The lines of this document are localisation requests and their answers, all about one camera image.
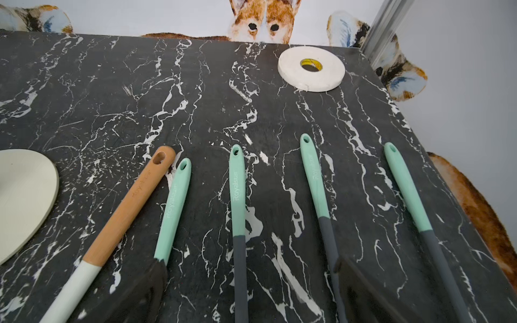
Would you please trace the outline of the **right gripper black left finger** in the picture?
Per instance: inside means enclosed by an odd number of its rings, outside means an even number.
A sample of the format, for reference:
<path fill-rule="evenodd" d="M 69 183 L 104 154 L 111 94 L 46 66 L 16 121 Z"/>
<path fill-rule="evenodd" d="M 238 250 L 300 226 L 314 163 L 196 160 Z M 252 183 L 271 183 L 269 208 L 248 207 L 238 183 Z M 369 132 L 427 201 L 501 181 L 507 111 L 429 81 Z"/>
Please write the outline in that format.
<path fill-rule="evenodd" d="M 97 305 L 81 322 L 155 322 L 166 290 L 168 271 L 163 260 L 152 264 L 124 290 Z"/>

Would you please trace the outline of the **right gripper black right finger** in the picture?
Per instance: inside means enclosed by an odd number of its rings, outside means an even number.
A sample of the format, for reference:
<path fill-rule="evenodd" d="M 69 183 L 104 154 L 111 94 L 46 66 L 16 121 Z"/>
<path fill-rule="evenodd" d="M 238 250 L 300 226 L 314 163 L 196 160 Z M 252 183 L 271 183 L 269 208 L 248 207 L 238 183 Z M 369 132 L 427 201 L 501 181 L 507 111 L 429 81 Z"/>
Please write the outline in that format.
<path fill-rule="evenodd" d="M 409 306 L 346 257 L 334 267 L 348 322 L 423 322 Z"/>

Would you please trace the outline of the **cream slotted turner wooden handle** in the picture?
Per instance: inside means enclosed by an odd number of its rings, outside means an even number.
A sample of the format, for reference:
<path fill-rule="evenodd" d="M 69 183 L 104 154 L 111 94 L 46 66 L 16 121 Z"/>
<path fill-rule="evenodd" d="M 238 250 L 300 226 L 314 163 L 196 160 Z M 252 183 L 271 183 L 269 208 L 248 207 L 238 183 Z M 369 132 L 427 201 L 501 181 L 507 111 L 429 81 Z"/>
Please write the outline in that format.
<path fill-rule="evenodd" d="M 46 311 L 41 322 L 67 322 L 162 177 L 167 173 L 168 168 L 173 164 L 175 157 L 176 152 L 171 147 L 161 146 L 157 149 Z"/>

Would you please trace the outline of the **grey spatula mint handle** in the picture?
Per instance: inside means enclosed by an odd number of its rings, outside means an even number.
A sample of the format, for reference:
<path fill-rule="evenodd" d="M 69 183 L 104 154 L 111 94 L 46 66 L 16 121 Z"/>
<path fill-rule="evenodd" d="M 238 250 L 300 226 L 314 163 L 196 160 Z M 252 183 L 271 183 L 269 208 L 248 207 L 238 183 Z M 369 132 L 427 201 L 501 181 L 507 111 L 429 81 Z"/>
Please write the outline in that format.
<path fill-rule="evenodd" d="M 189 158 L 184 158 L 176 169 L 168 194 L 164 216 L 158 235 L 154 258 L 168 265 L 176 231 L 183 212 L 188 188 L 191 180 L 192 164 Z"/>
<path fill-rule="evenodd" d="M 459 322 L 471 322 L 467 304 L 465 303 L 460 289 L 455 281 L 454 275 L 446 258 L 441 251 L 439 241 L 434 233 L 432 224 L 421 202 L 420 195 L 416 189 L 413 178 L 409 172 L 401 152 L 391 143 L 385 143 L 384 153 L 389 164 L 390 171 L 403 196 L 405 205 L 409 210 L 418 232 L 428 248 L 429 255 L 438 272 L 438 275 L 447 292 L 448 299 L 455 311 Z"/>

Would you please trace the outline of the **grey turner mint handle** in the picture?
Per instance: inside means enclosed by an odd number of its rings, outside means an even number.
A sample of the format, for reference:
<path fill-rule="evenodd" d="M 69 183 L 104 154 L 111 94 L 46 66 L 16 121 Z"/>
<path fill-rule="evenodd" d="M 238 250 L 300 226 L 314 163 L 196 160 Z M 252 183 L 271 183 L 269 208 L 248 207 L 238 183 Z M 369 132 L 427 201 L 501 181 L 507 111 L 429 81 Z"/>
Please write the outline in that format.
<path fill-rule="evenodd" d="M 246 280 L 246 172 L 241 146 L 232 146 L 229 157 L 229 182 L 234 249 L 235 322 L 248 322 Z"/>

